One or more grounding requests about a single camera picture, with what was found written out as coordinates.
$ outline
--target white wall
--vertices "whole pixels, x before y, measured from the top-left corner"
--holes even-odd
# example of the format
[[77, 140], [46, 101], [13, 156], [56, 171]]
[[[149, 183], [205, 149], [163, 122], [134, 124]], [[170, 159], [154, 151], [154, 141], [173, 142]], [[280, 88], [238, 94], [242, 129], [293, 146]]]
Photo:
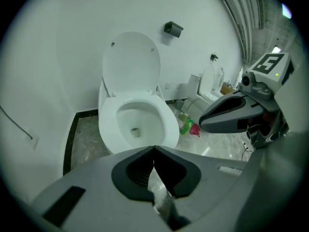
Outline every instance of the white wall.
[[31, 0], [14, 19], [0, 51], [0, 105], [39, 136], [35, 150], [0, 111], [0, 165], [12, 194], [30, 202], [62, 176], [75, 113], [63, 92], [56, 58], [59, 0]]
[[[184, 27], [179, 39], [163, 33], [169, 21]], [[190, 74], [203, 72], [213, 52], [226, 81], [236, 79], [242, 64], [236, 31], [220, 0], [63, 0], [56, 51], [76, 111], [98, 107], [104, 47], [124, 31], [142, 32], [157, 45], [166, 100], [178, 97], [178, 84], [186, 84]], [[166, 82], [170, 89], [164, 89]]]

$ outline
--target toilet paper holder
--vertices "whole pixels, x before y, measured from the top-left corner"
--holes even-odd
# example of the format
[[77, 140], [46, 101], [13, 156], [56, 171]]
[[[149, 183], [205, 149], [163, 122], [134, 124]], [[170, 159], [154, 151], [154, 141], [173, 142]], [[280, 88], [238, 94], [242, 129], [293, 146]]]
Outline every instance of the toilet paper holder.
[[177, 38], [179, 38], [181, 32], [183, 30], [183, 27], [179, 26], [175, 22], [168, 22], [164, 26], [164, 32], [169, 33]]

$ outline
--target marble floor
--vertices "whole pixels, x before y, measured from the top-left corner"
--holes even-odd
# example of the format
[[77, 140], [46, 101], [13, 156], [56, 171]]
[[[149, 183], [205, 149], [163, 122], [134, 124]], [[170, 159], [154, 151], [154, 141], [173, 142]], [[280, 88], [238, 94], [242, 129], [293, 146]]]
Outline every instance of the marble floor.
[[[179, 111], [175, 109], [173, 104], [170, 104], [169, 107], [176, 116], [181, 128], [183, 122], [178, 119]], [[248, 150], [253, 150], [245, 132], [212, 134], [201, 131], [199, 137], [188, 132], [185, 135], [180, 134], [176, 149], [207, 157], [248, 161], [251, 154], [244, 152], [243, 143], [246, 144]], [[109, 152], [98, 130], [98, 116], [81, 118], [73, 141], [71, 169], [85, 162], [108, 155]], [[155, 169], [150, 175], [148, 190], [154, 193], [155, 211], [163, 219], [166, 218], [171, 197]]]

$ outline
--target toilet seat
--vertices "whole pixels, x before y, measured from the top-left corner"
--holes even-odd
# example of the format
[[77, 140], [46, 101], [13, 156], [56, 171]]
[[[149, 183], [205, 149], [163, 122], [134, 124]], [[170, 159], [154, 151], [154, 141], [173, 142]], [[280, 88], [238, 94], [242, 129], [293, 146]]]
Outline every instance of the toilet seat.
[[99, 131], [108, 149], [112, 149], [113, 154], [130, 150], [131, 146], [123, 137], [117, 124], [118, 110], [132, 102], [144, 102], [154, 107], [161, 116], [163, 127], [168, 131], [161, 145], [174, 147], [179, 139], [179, 127], [175, 115], [166, 103], [157, 95], [150, 92], [127, 92], [116, 97], [107, 98], [99, 115]]

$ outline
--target toilet lid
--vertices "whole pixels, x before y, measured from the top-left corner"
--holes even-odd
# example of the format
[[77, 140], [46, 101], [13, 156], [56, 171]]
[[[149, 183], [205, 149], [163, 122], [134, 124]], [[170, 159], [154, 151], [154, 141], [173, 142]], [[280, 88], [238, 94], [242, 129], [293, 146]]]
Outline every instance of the toilet lid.
[[155, 90], [161, 70], [155, 43], [138, 32], [117, 35], [103, 56], [103, 80], [110, 96]]

